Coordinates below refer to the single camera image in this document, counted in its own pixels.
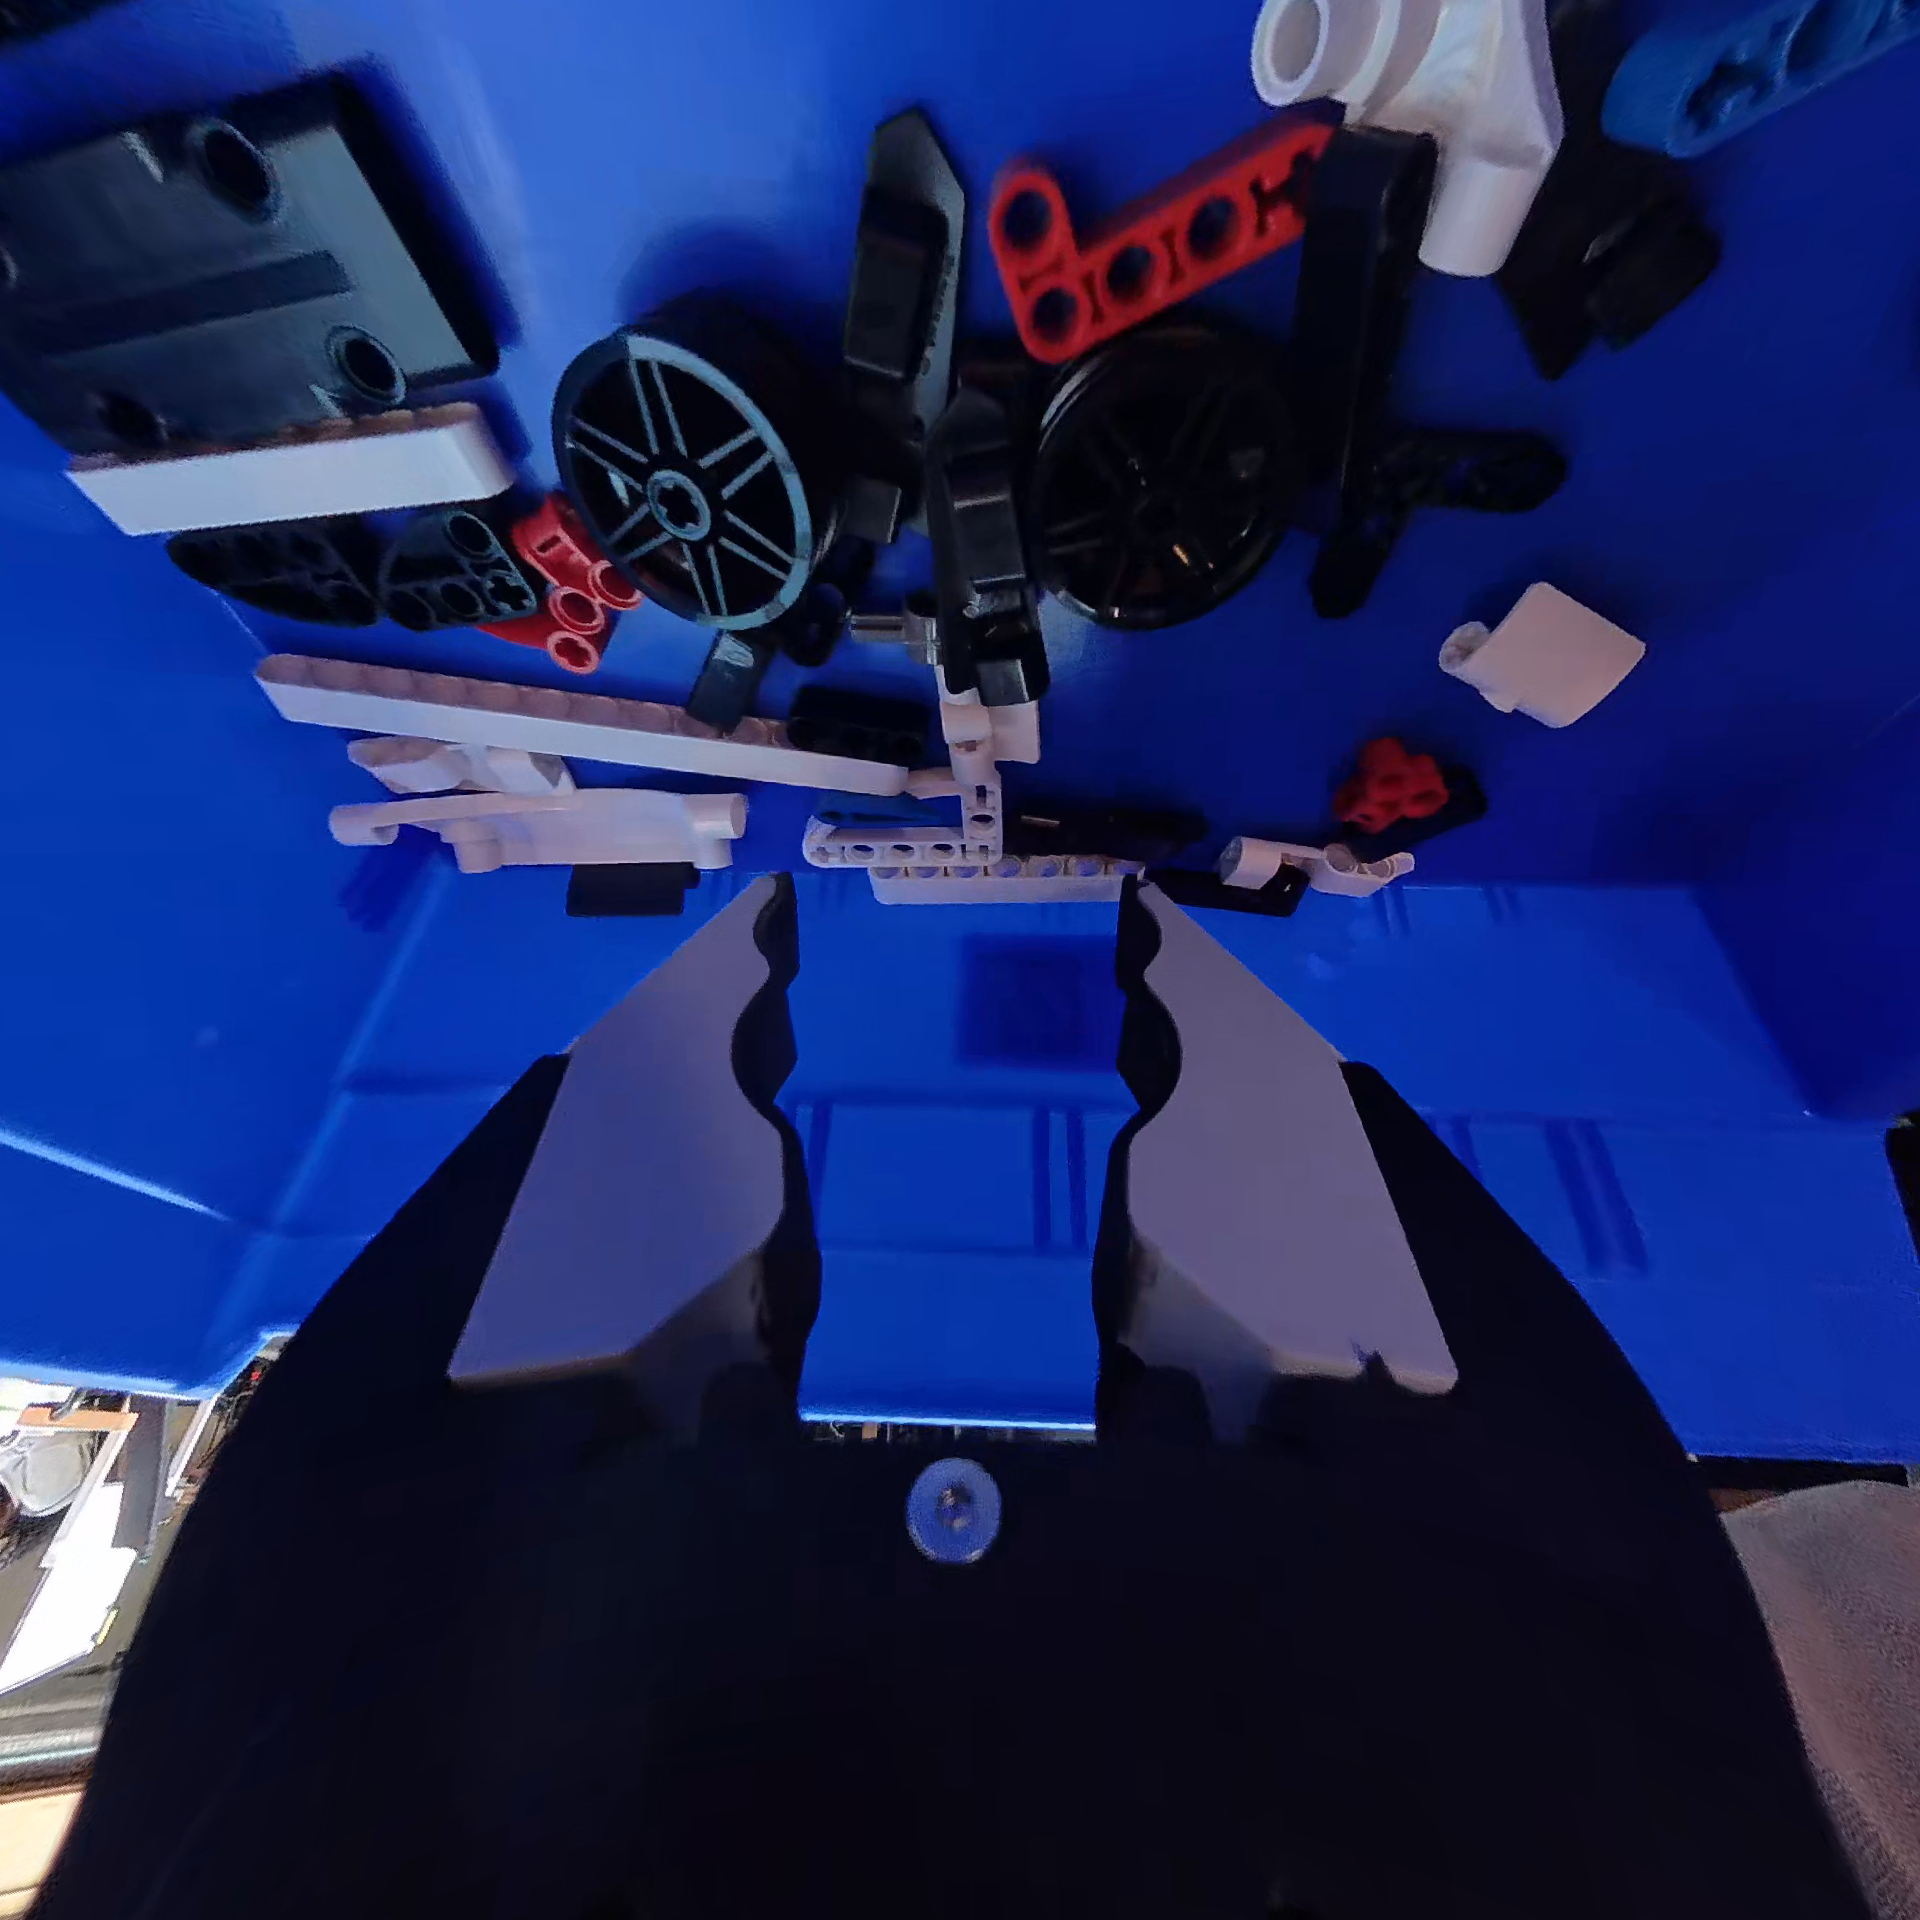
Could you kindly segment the large blue storage bin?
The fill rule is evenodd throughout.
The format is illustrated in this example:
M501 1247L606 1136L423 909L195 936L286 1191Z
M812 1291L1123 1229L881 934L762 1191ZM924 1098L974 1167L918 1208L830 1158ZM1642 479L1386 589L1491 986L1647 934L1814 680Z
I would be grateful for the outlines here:
M1087 222L1260 119L1258 5L124 5L4 56L4 155L337 64L505 304L495 431L550 470L570 358L716 288L834 357L866 150L929 112L981 201L1031 152ZM1522 517L1418 512L1318 618L1313 539L1225 607L1044 602L1022 805L1318 833L1359 743L1486 816L1374 899L1206 925L1422 1109L1586 1293L1692 1451L1916 1458L1916 47L1687 167L1724 254L1546 381L1495 286L1427 279L1395 402L1533 431ZM1646 642L1564 728L1437 667L1549 582ZM491 1098L683 921L558 871L347 849L378 785L253 683L311 649L564 685L483 635L250 621L118 535L4 408L4 1357L203 1384L293 1326Z

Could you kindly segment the red angled beam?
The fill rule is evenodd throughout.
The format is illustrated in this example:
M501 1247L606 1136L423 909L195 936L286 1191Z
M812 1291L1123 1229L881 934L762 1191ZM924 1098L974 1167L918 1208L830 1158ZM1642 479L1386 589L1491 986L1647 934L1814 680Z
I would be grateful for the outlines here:
M993 186L989 243L1019 344L1065 365L1299 243L1334 133L1278 112L1084 231L1049 167L1009 162Z

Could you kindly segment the black triangular connector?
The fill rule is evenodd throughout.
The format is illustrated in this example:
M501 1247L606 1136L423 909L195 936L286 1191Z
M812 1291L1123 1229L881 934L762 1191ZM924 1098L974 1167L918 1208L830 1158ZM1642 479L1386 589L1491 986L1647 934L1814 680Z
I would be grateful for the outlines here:
M406 518L386 541L378 570L382 614L409 632L533 617L541 595L494 522L470 507Z

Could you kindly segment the black flat panel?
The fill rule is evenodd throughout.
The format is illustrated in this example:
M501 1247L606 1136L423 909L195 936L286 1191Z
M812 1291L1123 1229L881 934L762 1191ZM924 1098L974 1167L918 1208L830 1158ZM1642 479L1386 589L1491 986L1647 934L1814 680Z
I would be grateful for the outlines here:
M253 442L499 365L462 227L343 69L7 163L3 250L4 398L87 456Z

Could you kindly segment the black straight beam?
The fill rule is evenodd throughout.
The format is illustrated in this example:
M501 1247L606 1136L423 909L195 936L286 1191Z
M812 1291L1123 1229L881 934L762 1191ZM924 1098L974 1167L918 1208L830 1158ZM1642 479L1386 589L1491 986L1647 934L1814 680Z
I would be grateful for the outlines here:
M1341 127L1308 189L1286 394L1314 517L1331 522L1375 431L1437 168L1430 135Z

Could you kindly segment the white pin connector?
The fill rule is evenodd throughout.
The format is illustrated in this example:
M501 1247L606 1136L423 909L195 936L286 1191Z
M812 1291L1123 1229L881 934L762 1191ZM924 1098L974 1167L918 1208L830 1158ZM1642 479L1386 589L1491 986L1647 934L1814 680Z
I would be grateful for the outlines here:
M1309 847L1241 833L1221 849L1217 874L1223 883L1251 893L1301 880L1323 895L1366 898L1413 874L1414 865L1414 855L1406 849L1359 856L1343 843Z

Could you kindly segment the short black beam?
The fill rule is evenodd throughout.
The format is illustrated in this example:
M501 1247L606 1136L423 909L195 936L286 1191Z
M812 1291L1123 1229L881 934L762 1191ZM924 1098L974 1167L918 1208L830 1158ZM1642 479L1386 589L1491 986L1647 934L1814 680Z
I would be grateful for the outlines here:
M783 720L797 752L881 760L916 770L929 763L933 709L862 688L803 685Z

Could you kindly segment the person's beige hoodie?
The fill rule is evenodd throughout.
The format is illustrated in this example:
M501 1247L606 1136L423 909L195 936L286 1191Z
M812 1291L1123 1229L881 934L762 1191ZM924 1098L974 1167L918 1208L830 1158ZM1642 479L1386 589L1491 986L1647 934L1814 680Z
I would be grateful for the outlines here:
M1724 1515L1866 1902L1917 1915L1917 1491L1843 1481Z

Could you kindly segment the white wheel arch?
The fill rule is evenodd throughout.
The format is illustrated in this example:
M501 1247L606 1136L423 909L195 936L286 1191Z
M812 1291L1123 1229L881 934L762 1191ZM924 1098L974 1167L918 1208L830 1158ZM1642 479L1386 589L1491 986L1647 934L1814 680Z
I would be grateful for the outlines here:
M1565 135L1546 2L1265 2L1251 65L1268 104L1333 101L1351 127L1434 137L1419 257L1499 273Z

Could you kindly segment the red triple-hole connector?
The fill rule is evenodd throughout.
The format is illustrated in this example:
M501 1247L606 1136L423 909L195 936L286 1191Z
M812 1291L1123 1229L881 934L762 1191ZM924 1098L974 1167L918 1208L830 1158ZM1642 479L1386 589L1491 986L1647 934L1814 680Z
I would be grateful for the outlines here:
M643 606L641 589L606 558L562 490L515 521L511 553L534 573L534 609L483 621L477 630L541 651L574 677L596 672L617 618Z

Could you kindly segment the blue angled beam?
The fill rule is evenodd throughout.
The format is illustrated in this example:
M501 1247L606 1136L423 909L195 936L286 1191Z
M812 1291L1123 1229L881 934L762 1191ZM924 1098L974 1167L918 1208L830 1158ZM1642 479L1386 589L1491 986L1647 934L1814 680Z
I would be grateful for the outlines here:
M1916 2L1701 5L1633 39L1602 91L1601 129L1692 159L1916 37Z

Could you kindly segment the long white beam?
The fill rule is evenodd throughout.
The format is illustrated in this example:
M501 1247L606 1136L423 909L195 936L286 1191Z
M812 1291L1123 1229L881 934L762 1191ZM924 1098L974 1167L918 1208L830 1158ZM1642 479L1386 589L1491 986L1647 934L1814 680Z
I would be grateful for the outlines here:
M902 795L911 774L885 758L804 749L783 723L756 714L723 734L670 704L319 655L265 655L253 680L282 717L356 734L866 798Z

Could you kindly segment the black cross liftarm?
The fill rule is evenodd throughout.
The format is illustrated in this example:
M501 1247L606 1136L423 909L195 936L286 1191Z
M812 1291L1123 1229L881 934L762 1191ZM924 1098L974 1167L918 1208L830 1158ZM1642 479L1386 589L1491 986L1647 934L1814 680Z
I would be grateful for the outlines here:
M1396 425L1337 490L1308 582L1313 609L1355 614L1418 512L1537 512L1565 479L1569 456L1540 433Z

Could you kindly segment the small black tile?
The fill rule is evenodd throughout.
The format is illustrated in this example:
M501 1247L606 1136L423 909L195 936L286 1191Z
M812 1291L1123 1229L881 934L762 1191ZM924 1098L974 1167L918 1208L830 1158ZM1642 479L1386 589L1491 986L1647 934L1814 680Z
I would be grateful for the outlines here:
M689 862L586 862L570 871L564 911L575 921L676 919L700 880Z

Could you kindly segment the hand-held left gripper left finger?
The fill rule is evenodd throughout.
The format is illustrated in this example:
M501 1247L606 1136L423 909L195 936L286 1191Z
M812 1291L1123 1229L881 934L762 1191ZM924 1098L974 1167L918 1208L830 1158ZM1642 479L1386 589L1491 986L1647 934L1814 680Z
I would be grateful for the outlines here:
M799 1419L823 1251L779 1105L797 974L796 881L756 877L572 1045L452 1384L612 1373L654 1427Z

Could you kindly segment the thin white beam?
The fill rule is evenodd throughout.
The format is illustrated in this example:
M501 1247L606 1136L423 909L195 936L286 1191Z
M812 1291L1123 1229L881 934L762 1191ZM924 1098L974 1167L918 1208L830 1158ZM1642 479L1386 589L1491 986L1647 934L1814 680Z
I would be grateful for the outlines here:
M1102 855L1001 855L989 862L889 862L866 869L881 905L1103 905L1145 865Z

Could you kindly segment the small black connector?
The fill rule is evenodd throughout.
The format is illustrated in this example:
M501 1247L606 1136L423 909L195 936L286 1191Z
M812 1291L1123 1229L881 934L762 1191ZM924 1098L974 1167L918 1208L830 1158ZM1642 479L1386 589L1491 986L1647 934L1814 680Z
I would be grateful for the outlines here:
M779 654L769 630L717 630L683 710L690 721L732 735L754 717L762 680Z

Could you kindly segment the white curved panel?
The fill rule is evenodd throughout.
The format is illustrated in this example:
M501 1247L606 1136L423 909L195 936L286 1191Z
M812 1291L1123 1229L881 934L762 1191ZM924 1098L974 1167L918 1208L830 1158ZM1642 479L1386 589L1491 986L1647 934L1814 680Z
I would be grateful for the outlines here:
M1609 698L1646 642L1549 582L1531 582L1492 627L1465 621L1437 654L1450 678L1499 712L1569 728Z

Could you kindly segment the black axle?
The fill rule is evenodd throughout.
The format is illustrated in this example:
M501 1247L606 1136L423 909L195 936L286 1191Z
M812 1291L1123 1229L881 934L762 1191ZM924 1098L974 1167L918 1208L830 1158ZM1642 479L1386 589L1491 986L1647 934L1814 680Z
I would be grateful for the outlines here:
M1106 856L1169 864L1205 839L1202 814L1140 807L1039 805L1012 811L1001 843L1012 856Z

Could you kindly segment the small red connector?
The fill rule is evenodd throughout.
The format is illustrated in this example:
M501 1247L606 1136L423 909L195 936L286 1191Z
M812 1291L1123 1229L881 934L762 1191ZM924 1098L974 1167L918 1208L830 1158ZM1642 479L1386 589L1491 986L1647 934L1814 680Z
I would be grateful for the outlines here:
M1450 805L1450 782L1427 752L1409 749L1395 735L1366 741L1354 774L1333 798L1333 816L1363 833L1419 822Z

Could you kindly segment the black block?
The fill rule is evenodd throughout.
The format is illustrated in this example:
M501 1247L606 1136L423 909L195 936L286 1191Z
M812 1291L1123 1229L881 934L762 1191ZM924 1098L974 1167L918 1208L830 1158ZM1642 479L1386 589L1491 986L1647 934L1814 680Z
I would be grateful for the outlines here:
M1685 170L1601 139L1559 150L1495 286L1531 365L1556 378L1591 344L1637 342L1719 262Z

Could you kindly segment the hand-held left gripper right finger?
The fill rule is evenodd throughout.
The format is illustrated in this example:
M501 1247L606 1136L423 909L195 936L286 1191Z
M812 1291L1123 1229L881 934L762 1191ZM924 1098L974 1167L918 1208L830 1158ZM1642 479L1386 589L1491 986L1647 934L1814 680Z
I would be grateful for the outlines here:
M1094 1427L1249 1435L1286 1378L1459 1368L1347 1065L1173 902L1126 880L1119 1080L1094 1225Z

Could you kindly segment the white angled frame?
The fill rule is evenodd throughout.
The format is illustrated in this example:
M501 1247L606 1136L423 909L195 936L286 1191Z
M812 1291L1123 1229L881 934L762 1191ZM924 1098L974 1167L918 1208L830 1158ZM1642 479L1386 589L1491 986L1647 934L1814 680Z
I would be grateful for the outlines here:
M823 795L799 847L818 871L863 871L876 898L934 898L1019 872L1006 853L1003 760L1039 758L1038 704L982 704L938 674L946 765L906 774L894 795Z

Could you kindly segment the black half-round liftarm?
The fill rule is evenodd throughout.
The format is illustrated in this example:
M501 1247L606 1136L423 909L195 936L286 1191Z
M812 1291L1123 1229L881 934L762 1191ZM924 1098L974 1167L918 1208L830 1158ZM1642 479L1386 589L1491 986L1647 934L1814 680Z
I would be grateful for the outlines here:
M179 531L164 553L190 581L245 607L349 630L382 618L382 539L361 517Z

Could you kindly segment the black pointed panel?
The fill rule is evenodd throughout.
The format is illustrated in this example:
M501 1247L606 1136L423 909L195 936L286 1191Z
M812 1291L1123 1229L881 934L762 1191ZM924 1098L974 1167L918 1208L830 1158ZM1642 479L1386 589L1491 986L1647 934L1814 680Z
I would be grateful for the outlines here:
M994 709L1036 704L1049 689L1049 661L1023 553L1015 433L989 391L956 387L933 423L924 504L949 693Z
M853 405L922 448L953 384L966 191L929 114L883 121L855 224L842 362Z

